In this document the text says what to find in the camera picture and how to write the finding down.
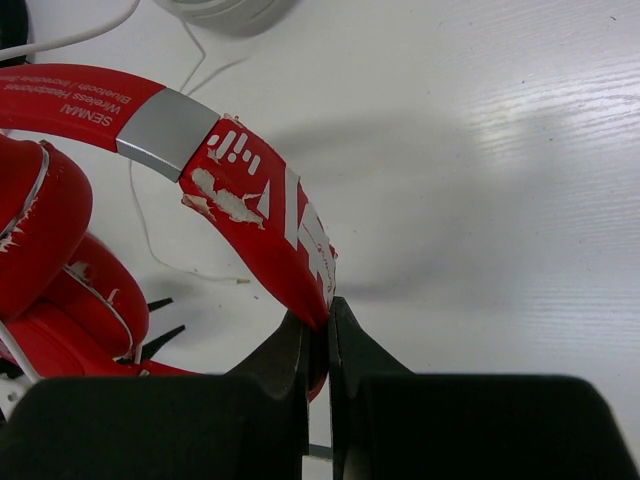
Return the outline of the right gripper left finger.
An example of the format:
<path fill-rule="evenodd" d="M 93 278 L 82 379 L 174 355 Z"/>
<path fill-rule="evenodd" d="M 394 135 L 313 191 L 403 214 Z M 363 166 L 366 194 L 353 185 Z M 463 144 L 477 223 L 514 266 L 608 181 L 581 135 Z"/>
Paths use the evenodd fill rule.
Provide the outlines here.
<path fill-rule="evenodd" d="M 13 479 L 298 479 L 311 331 L 287 314 L 223 375 L 59 378 L 9 420 Z"/>

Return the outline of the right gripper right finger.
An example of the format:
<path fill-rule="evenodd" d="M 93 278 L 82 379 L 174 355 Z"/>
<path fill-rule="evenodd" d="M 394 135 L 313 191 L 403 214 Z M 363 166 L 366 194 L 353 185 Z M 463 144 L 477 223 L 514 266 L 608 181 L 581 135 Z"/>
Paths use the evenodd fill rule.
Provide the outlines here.
<path fill-rule="evenodd" d="M 335 298 L 328 323 L 337 479 L 635 479 L 611 408 L 566 375 L 415 373 Z"/>

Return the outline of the red over-ear headphones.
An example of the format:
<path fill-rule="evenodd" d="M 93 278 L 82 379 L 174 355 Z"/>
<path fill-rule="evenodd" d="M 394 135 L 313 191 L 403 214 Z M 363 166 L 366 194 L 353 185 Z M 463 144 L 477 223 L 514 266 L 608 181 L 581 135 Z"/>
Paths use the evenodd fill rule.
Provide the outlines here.
<path fill-rule="evenodd" d="M 187 207 L 283 306 L 326 325 L 336 251 L 300 177 L 237 117 L 122 71 L 24 64 L 1 72 L 1 128 L 1 357 L 29 382 L 174 373 L 144 340 L 139 286 L 89 231 L 90 183 L 55 136 L 168 180 L 132 186 L 151 246 L 200 243 Z"/>

